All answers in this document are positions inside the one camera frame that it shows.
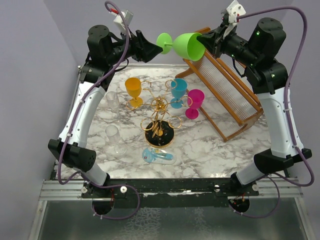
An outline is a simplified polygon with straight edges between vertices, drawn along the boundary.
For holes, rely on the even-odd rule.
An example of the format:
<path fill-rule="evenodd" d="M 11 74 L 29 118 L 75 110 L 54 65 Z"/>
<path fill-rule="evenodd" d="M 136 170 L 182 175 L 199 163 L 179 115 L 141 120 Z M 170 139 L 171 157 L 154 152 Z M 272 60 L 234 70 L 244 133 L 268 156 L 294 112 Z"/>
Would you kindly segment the green plastic wine glass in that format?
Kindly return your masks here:
<path fill-rule="evenodd" d="M 175 40 L 168 33 L 161 33 L 156 44 L 162 48 L 162 54 L 168 54 L 171 50 L 183 59 L 199 61 L 205 54 L 205 46 L 197 40 L 202 34 L 199 32 L 183 33 Z"/>

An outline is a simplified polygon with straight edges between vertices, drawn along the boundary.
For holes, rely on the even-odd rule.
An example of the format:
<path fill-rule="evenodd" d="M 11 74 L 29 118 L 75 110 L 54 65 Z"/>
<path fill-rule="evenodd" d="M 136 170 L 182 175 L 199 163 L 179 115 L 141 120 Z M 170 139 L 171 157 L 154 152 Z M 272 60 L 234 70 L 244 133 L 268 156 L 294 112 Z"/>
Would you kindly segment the blue plastic wine glass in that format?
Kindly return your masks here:
<path fill-rule="evenodd" d="M 170 101 L 170 105 L 174 109 L 180 109 L 183 106 L 182 97 L 185 95 L 188 84 L 182 78 L 175 78 L 171 81 L 171 94 L 173 99 Z"/>

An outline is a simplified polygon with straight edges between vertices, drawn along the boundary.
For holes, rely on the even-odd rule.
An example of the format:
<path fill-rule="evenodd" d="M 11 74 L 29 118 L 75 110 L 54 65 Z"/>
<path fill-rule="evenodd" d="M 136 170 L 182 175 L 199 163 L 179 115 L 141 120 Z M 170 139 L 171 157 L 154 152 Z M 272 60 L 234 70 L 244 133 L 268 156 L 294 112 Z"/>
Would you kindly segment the pink plastic wine glass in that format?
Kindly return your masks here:
<path fill-rule="evenodd" d="M 188 109 L 185 111 L 185 115 L 188 119 L 194 120 L 199 116 L 198 109 L 204 102 L 205 94 L 200 89 L 192 89 L 187 96 Z"/>

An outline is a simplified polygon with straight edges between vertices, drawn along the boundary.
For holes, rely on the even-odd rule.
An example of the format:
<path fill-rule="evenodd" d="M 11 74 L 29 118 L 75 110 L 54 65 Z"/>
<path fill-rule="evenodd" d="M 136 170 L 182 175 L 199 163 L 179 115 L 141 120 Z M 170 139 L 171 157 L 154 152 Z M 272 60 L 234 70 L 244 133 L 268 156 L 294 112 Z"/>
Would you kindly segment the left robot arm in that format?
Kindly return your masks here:
<path fill-rule="evenodd" d="M 89 49 L 85 64 L 79 71 L 76 98 L 67 123 L 57 139 L 50 139 L 48 149 L 58 160 L 78 171 L 92 182 L 97 196 L 106 197 L 111 190 L 109 174 L 96 163 L 96 152 L 86 148 L 89 129 L 96 109 L 106 94 L 115 69 L 128 58 L 147 63 L 163 49 L 149 42 L 140 30 L 116 37 L 104 25 L 95 25 L 88 31 Z"/>

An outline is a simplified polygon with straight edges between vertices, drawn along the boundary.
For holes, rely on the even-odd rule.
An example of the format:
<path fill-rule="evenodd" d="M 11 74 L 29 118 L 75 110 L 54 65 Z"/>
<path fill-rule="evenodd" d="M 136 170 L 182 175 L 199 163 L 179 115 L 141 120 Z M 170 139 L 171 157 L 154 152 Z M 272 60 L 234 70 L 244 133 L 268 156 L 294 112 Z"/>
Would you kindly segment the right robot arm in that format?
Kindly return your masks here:
<path fill-rule="evenodd" d="M 243 75 L 260 101 L 271 141 L 269 149 L 254 155 L 253 163 L 231 175 L 229 189 L 240 196 L 248 184 L 305 162 L 312 151 L 299 140 L 289 101 L 288 71 L 275 58 L 286 39 L 281 22 L 270 17 L 260 19 L 249 40 L 229 27 L 222 23 L 196 39 L 213 57 L 225 54 L 245 66 Z"/>

